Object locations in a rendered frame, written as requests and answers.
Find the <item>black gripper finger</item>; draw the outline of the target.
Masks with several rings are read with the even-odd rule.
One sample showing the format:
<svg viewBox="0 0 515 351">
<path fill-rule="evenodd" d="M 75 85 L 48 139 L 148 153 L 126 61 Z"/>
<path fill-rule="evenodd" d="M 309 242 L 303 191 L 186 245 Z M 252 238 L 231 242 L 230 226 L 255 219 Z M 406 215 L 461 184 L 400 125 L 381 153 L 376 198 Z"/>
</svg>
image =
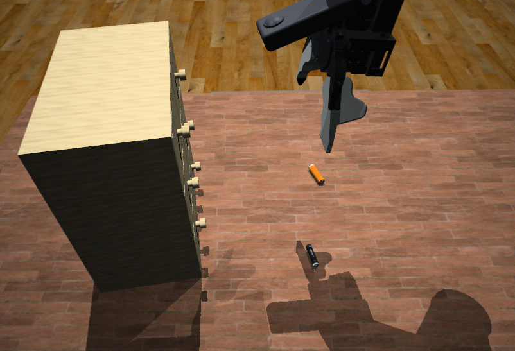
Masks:
<svg viewBox="0 0 515 351">
<path fill-rule="evenodd" d="M 353 96 L 353 83 L 346 76 L 347 66 L 342 50 L 333 50 L 327 76 L 322 85 L 323 109 L 320 138 L 326 153 L 331 153 L 337 125 L 361 119 L 366 104 Z"/>
<path fill-rule="evenodd" d="M 304 48 L 302 50 L 301 61 L 297 71 L 296 79 L 299 85 L 302 85 L 310 71 L 320 69 L 311 48 L 312 35 L 307 36 Z"/>
</svg>

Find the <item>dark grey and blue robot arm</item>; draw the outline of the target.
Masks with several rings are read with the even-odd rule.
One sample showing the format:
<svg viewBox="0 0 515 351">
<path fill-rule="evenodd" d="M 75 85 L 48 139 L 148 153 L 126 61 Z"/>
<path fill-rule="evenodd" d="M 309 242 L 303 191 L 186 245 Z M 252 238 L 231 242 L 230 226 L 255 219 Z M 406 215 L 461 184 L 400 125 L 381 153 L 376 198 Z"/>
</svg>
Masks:
<svg viewBox="0 0 515 351">
<path fill-rule="evenodd" d="M 301 0 L 257 20 L 268 51 L 303 39 L 357 14 L 355 0 Z"/>
</svg>

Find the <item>tan wooden drawer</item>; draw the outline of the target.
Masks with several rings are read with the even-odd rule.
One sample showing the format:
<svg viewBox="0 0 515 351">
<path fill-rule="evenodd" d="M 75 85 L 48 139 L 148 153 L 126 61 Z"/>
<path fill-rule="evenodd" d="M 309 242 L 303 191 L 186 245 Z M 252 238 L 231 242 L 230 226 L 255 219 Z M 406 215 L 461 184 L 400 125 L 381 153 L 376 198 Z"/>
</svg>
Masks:
<svg viewBox="0 0 515 351">
<path fill-rule="evenodd" d="M 193 214 L 192 214 L 192 204 L 191 204 L 191 187 L 194 189 L 200 188 L 198 177 L 192 178 L 190 180 L 188 162 L 186 158 L 186 152 L 184 148 L 184 141 L 182 138 L 182 158 L 183 158 L 183 170 L 184 170 L 184 195 L 186 199 L 186 204 L 188 208 L 189 218 L 191 222 L 191 228 L 193 231 Z"/>
<path fill-rule="evenodd" d="M 188 151 L 189 151 L 189 170 L 190 170 L 190 176 L 191 176 L 191 180 L 192 180 L 192 178 L 194 178 L 194 169 L 196 169 L 196 171 L 201 171 L 201 165 L 200 165 L 200 162 L 195 162 L 195 164 L 193 164 L 193 157 L 192 157 L 192 153 L 191 153 L 191 146 L 190 146 L 189 138 L 188 138 Z M 194 188 L 193 188 L 193 192 L 194 192 L 195 203 L 196 203 L 196 193 L 195 193 Z"/>
<path fill-rule="evenodd" d="M 200 227 L 200 228 L 207 228 L 207 227 L 206 227 L 205 218 L 201 218 L 200 221 L 198 221 L 196 205 L 195 205 L 195 198 L 194 198 L 193 188 L 192 187 L 191 187 L 191 200 L 192 200 L 192 210 L 193 210 L 194 239 L 195 239 L 195 245 L 196 245 L 196 250 L 197 250 L 197 254 L 198 254 L 198 260 L 199 260 L 199 263 L 200 263 L 200 269 L 201 269 L 200 244 L 199 244 L 198 227 Z M 201 271 L 202 271 L 202 269 L 201 269 Z"/>
</svg>

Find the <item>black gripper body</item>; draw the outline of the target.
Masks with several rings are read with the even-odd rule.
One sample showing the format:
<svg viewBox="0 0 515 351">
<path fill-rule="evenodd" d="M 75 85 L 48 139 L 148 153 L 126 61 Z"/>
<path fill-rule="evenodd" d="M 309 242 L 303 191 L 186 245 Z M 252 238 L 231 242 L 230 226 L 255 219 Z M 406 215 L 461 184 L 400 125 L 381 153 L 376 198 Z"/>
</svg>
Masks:
<svg viewBox="0 0 515 351">
<path fill-rule="evenodd" d="M 346 72 L 382 77 L 397 41 L 392 30 L 403 1 L 355 0 L 354 17 L 312 34 L 311 48 L 320 71 L 327 72 L 333 50 L 342 50 Z"/>
</svg>

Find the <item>orange aa battery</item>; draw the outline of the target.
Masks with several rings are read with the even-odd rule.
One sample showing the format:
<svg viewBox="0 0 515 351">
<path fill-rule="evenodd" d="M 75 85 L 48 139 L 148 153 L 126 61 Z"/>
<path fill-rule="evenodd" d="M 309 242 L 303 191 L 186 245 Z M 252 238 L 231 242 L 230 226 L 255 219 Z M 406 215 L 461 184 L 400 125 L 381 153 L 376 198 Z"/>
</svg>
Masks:
<svg viewBox="0 0 515 351">
<path fill-rule="evenodd" d="M 310 165 L 309 166 L 309 170 L 311 171 L 311 173 L 313 174 L 313 176 L 316 178 L 317 182 L 319 184 L 323 184 L 325 182 L 324 178 L 322 177 L 322 175 L 319 173 L 318 169 L 314 166 L 314 164 Z"/>
</svg>

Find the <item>black battery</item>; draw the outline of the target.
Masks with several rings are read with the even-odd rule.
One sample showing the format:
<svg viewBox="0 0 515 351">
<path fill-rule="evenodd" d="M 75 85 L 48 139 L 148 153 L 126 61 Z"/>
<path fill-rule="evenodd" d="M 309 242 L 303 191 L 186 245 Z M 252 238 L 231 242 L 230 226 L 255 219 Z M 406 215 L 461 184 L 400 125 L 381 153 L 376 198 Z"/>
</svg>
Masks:
<svg viewBox="0 0 515 351">
<path fill-rule="evenodd" d="M 315 253 L 313 251 L 313 248 L 310 244 L 307 244 L 306 245 L 306 249 L 308 251 L 308 254 L 310 256 L 310 259 L 311 259 L 311 262 L 313 264 L 313 267 L 317 267 L 319 264 L 318 264 L 318 261 L 317 261 L 317 258 L 315 256 Z"/>
</svg>

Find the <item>beige wooden drawer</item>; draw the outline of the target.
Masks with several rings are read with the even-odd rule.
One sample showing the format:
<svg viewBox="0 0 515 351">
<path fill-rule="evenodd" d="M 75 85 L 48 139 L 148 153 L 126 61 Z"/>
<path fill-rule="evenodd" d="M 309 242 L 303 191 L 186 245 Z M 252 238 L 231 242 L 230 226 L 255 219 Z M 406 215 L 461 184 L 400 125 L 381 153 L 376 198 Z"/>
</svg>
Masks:
<svg viewBox="0 0 515 351">
<path fill-rule="evenodd" d="M 179 95 L 180 95 L 180 120 L 181 120 L 181 129 L 182 129 L 182 126 L 189 125 L 190 130 L 194 130 L 194 129 L 195 129 L 195 126 L 194 126 L 194 121 L 193 121 L 193 120 L 192 120 L 192 121 L 188 121 L 188 123 L 186 123 L 186 117 L 185 117 L 185 113 L 184 113 L 184 107 L 183 107 L 183 102 L 182 102 L 182 96 L 181 96 L 180 86 L 179 86 Z M 187 156 L 188 166 L 189 166 L 188 138 L 183 138 L 183 140 L 184 140 L 184 146 L 185 146 L 186 156 Z"/>
<path fill-rule="evenodd" d="M 170 35 L 170 31 L 169 31 Z M 179 73 L 177 72 L 176 63 L 175 63 L 175 57 L 173 52 L 173 46 L 171 42 L 171 35 L 170 35 L 170 73 L 171 73 L 171 79 L 173 83 L 173 90 L 175 93 L 175 99 L 177 103 L 177 110 L 179 113 L 179 119 L 180 119 L 180 102 L 179 102 L 179 78 L 181 81 L 186 80 L 186 71 L 185 69 L 179 70 Z"/>
<path fill-rule="evenodd" d="M 170 80 L 171 84 L 171 132 L 172 132 L 172 139 L 173 139 L 173 145 L 175 148 L 175 154 L 177 158 L 177 163 L 179 167 L 180 177 L 182 180 L 182 186 L 184 189 L 184 179 L 183 179 L 183 166 L 182 166 L 182 141 L 181 136 L 183 135 L 183 138 L 190 138 L 190 128 L 189 125 L 182 126 L 182 129 L 180 128 L 180 122 L 179 122 L 179 116 L 177 112 L 177 106 L 175 102 L 175 96 L 173 92 L 173 85 Z"/>
</svg>

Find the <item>wooden chest of drawers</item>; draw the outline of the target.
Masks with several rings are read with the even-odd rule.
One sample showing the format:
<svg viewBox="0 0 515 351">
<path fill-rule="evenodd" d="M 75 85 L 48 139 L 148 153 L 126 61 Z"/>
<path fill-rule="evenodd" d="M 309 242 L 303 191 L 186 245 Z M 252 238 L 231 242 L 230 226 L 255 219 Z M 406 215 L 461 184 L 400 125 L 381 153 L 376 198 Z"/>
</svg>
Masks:
<svg viewBox="0 0 515 351">
<path fill-rule="evenodd" d="M 169 31 L 61 31 L 18 152 L 101 293 L 202 277 L 171 132 Z"/>
</svg>

